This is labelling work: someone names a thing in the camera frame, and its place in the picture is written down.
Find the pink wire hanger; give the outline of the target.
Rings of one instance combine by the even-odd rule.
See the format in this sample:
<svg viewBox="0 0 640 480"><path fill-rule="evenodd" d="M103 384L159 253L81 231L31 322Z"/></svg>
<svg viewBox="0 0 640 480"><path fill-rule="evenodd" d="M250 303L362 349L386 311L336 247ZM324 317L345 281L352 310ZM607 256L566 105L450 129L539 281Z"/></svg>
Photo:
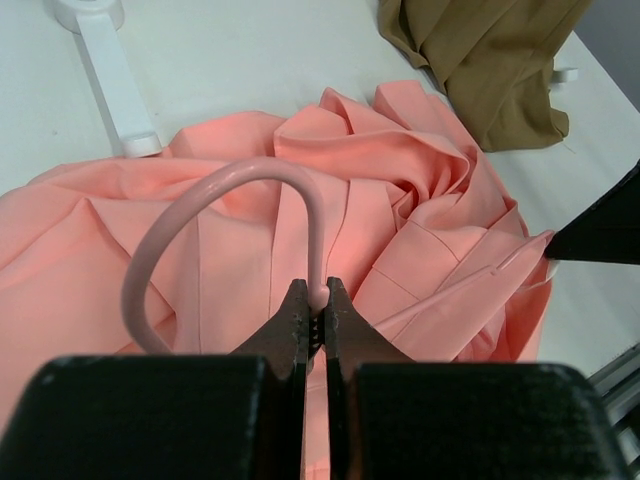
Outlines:
<svg viewBox="0 0 640 480"><path fill-rule="evenodd" d="M307 284L311 313L328 305L329 287L324 276L323 251L326 222L322 192L298 166L268 157L226 165L198 181L175 200L152 224L136 248L127 268L120 310L132 340L150 354L170 354L146 315L146 289L156 265L177 234L211 203L232 190L258 180L275 180L293 188L304 202L308 225Z"/></svg>

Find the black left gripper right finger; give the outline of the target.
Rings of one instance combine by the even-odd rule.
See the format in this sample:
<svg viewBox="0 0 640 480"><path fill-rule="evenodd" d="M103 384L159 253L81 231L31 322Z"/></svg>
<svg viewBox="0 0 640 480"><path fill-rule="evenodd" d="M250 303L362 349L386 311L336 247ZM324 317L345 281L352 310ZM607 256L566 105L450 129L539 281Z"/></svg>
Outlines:
<svg viewBox="0 0 640 480"><path fill-rule="evenodd" d="M329 277L328 287L323 321L329 383L348 383L363 364L413 363L355 309L339 278Z"/></svg>

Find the pink pleated skirt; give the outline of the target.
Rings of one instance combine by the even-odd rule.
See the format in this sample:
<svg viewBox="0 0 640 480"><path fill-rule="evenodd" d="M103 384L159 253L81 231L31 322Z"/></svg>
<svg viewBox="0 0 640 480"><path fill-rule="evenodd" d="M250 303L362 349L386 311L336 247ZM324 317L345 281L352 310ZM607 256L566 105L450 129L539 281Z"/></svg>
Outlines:
<svg viewBox="0 0 640 480"><path fill-rule="evenodd" d="M327 380L323 310L307 372L231 355L306 282L303 200L244 184L194 217L146 289L170 354L142 351L120 300L157 218L226 165L268 157L322 192L324 276L413 363ZM182 130L157 156L58 166L1 199L1 475L5 479L326 479L378 458L342 433L374 370L511 362L537 351L548 234L453 112L418 83L363 105L327 90L290 118L245 112Z"/></svg>

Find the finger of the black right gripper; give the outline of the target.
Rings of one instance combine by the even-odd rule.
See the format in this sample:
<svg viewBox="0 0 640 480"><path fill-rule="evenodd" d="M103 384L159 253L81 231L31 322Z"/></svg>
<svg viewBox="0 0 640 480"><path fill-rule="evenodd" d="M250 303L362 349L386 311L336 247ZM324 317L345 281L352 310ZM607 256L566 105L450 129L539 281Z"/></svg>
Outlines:
<svg viewBox="0 0 640 480"><path fill-rule="evenodd" d="M600 199L557 231L545 257L559 261L638 263L639 163Z"/></svg>

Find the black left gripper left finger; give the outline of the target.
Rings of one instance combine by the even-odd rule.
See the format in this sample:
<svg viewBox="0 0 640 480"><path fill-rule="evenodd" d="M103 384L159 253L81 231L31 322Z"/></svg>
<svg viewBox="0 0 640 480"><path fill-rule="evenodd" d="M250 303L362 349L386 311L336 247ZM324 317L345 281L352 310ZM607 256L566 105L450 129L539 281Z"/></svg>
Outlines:
<svg viewBox="0 0 640 480"><path fill-rule="evenodd" d="M231 355L264 357L278 380L288 380L294 369L307 372L309 358L309 304L304 280L289 285L276 313Z"/></svg>

